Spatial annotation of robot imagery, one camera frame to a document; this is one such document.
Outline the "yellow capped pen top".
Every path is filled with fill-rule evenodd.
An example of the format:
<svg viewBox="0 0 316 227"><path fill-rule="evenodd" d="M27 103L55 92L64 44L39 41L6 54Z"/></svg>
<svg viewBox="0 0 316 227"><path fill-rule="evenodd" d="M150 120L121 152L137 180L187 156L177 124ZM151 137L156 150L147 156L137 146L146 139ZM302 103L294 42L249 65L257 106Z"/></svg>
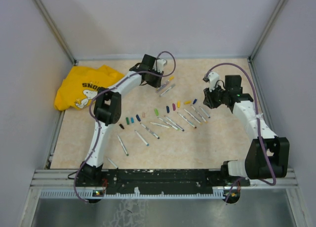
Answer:
<svg viewBox="0 0 316 227"><path fill-rule="evenodd" d="M169 83L174 79L174 76L171 76L160 88L156 90L156 93L162 91Z"/></svg>

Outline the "grey ended pen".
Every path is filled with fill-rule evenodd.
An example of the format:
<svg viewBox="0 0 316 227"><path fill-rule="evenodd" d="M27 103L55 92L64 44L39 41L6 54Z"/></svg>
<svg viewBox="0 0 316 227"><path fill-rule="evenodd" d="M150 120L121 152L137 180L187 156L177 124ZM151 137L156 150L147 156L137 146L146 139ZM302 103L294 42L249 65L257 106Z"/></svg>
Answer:
<svg viewBox="0 0 316 227"><path fill-rule="evenodd" d="M193 105L191 105L191 107L193 108L193 110L200 116L200 118L207 123L207 120L203 117L203 115L197 110L196 107L194 107Z"/></svg>

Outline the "grey capped pen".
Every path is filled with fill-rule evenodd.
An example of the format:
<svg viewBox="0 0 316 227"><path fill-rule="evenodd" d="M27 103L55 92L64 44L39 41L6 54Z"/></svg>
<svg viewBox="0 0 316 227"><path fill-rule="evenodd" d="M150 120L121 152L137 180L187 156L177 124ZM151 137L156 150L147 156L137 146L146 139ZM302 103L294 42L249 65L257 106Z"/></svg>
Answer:
<svg viewBox="0 0 316 227"><path fill-rule="evenodd" d="M162 97L162 96L164 96L168 91L170 91L171 89L173 89L174 87L175 87L175 83L174 84L172 84L170 87L168 87L164 92L162 92L160 95L159 95L159 97Z"/></svg>

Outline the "light green capped pen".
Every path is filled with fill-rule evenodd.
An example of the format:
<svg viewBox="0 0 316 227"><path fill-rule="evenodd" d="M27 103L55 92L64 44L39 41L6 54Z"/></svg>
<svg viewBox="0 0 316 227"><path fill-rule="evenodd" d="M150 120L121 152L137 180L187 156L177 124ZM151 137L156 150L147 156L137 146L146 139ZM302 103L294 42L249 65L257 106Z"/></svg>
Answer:
<svg viewBox="0 0 316 227"><path fill-rule="evenodd" d="M168 129L170 128L169 126L163 125L163 124L160 124L160 123L150 122L150 124L155 125L155 126L159 126L159 127L168 128Z"/></svg>

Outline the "black capped pen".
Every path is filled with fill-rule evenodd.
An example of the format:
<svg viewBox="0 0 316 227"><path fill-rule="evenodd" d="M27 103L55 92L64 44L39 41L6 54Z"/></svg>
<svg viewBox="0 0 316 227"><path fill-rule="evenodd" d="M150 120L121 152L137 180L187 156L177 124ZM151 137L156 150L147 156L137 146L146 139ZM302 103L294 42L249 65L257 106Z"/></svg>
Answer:
<svg viewBox="0 0 316 227"><path fill-rule="evenodd" d="M106 159L108 160L108 162L113 165L115 167L115 169L118 169L118 166L109 158L109 157L106 157Z"/></svg>

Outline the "navy capped pen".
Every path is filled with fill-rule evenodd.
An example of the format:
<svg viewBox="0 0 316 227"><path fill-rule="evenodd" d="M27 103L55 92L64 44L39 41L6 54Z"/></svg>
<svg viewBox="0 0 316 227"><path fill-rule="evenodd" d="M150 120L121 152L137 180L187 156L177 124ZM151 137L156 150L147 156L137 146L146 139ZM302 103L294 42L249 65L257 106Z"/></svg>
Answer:
<svg viewBox="0 0 316 227"><path fill-rule="evenodd" d="M202 110L202 112L203 112L208 118L211 118L210 115L209 115L209 113L208 113L202 106L200 106L199 108Z"/></svg>

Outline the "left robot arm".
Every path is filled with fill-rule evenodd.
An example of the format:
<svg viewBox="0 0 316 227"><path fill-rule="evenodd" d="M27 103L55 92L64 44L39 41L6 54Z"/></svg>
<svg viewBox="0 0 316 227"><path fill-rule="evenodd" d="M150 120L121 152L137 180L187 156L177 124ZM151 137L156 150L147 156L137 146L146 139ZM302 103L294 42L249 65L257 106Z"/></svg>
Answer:
<svg viewBox="0 0 316 227"><path fill-rule="evenodd" d="M95 119L94 133L88 154L75 175L75 187L87 184L97 186L102 182L104 153L114 124L121 117L123 97L143 82L154 88L160 87L166 64L165 59L145 54L142 61L130 68L116 84L98 89L98 94L93 98L94 109L90 112Z"/></svg>

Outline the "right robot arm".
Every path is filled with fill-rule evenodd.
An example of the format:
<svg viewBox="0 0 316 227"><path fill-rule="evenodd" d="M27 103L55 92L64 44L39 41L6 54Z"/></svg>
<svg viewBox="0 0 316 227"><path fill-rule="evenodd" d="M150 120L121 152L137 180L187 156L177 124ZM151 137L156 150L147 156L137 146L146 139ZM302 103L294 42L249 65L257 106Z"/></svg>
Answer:
<svg viewBox="0 0 316 227"><path fill-rule="evenodd" d="M223 163L225 170L220 174L221 181L230 186L238 176L251 180L284 178L288 168L289 141L279 137L265 123L252 96L243 92L241 76L228 75L224 86L220 86L220 76L211 72L205 81L209 82L209 87L204 89L203 104L210 109L226 105L242 123L251 142L245 159Z"/></svg>

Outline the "yellow Snoopy t-shirt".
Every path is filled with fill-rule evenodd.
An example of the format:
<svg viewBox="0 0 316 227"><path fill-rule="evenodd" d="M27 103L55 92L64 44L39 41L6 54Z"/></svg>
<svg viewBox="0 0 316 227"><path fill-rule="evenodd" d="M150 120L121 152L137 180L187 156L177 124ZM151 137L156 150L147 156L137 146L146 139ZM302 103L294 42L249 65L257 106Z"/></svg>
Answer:
<svg viewBox="0 0 316 227"><path fill-rule="evenodd" d="M74 66L57 90L54 108L59 111L70 107L81 110L91 104L99 88L108 88L123 77L124 74L107 65L97 69Z"/></svg>

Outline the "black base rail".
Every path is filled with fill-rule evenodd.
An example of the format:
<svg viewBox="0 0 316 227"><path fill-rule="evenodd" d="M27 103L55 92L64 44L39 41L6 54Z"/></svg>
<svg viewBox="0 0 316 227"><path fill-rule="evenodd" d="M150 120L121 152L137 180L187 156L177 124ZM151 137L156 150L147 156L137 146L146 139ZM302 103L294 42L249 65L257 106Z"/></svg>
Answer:
<svg viewBox="0 0 316 227"><path fill-rule="evenodd" d="M76 187L101 187L106 194L212 194L229 187L237 177L212 169L108 169L94 175L80 172Z"/></svg>

